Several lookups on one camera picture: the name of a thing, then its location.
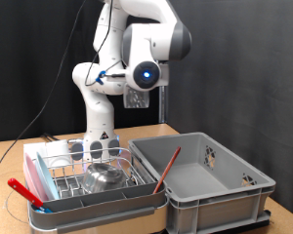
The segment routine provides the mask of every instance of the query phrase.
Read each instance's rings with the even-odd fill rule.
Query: dark background
[[[55,82],[69,33],[83,0],[0,1],[0,140],[15,139],[38,114]],[[81,12],[57,87],[41,117],[23,138],[86,131],[86,108],[71,73],[91,61],[103,3],[88,0]],[[130,18],[130,22],[146,21]],[[158,89],[148,109],[125,109],[108,96],[115,128],[158,123]]]
[[[43,105],[81,2],[0,1],[0,140],[15,138]],[[206,133],[273,178],[272,197],[293,213],[293,1],[171,2],[192,50],[171,62],[168,124]],[[101,8],[86,3],[56,91],[24,137],[85,132],[71,71],[94,55]],[[110,99],[115,128],[157,123],[157,90],[149,109],[126,110],[122,96]]]
[[[293,213],[293,1],[171,2],[192,48],[170,66],[168,124],[273,178],[272,198]]]

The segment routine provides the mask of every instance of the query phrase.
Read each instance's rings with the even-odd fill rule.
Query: red-handled utensil
[[[14,190],[16,190],[18,193],[20,193],[21,196],[23,196],[25,199],[27,199],[30,203],[32,203],[34,206],[39,208],[41,211],[43,211],[45,213],[51,213],[51,211],[49,209],[44,209],[42,207],[43,202],[39,198],[37,198],[35,195],[33,195],[27,188],[25,188],[15,178],[10,178],[8,180],[8,184]]]
[[[157,191],[158,191],[160,185],[162,184],[164,178],[166,177],[166,175],[168,174],[169,170],[170,170],[171,167],[173,166],[173,164],[174,164],[174,162],[175,162],[175,160],[176,160],[178,154],[180,153],[180,150],[181,150],[181,149],[182,149],[182,148],[181,148],[180,146],[177,147],[177,149],[176,149],[176,151],[175,151],[175,153],[174,153],[172,159],[169,161],[169,163],[168,163],[168,165],[167,165],[167,167],[166,167],[166,169],[165,169],[165,171],[164,171],[162,177],[161,177],[160,180],[158,181],[158,183],[157,183],[157,185],[156,185],[156,187],[155,187],[155,189],[154,189],[154,191],[153,191],[153,194],[157,193]]]

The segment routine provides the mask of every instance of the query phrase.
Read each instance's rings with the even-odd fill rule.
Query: pink item
[[[43,202],[48,201],[49,199],[40,182],[40,178],[36,171],[36,167],[34,163],[31,161],[31,158],[29,157],[29,155],[27,154],[25,154],[25,161],[23,163],[23,171],[24,171],[25,178],[31,193],[35,195],[36,197],[38,197]]]

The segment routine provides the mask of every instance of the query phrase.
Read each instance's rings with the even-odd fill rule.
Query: wooden table
[[[165,124],[138,127],[130,129],[119,129],[115,132],[120,135],[120,145],[128,146],[128,140],[141,137],[157,137],[177,134],[175,130]],[[82,137],[83,134],[57,136],[60,139],[70,139]],[[12,189],[7,185],[10,177],[14,177],[21,182],[24,182],[22,173],[22,148],[25,143],[41,142],[42,138],[31,138],[20,140],[6,156],[5,160],[0,165],[0,234],[14,233],[25,234],[29,233],[27,223],[22,223],[9,215],[6,208],[6,200]],[[12,141],[0,142],[0,158],[11,145]],[[281,207],[272,199],[268,199],[266,210],[272,212],[271,225],[262,227],[256,230],[245,232],[245,234],[287,234],[293,233],[293,214]],[[18,219],[27,222],[26,201],[18,193],[12,193],[9,198],[9,211]]]

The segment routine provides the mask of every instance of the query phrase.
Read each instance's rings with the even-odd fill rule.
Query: stainless steel bowl
[[[82,186],[88,193],[103,192],[127,185],[128,179],[122,170],[102,163],[90,165],[82,181]]]

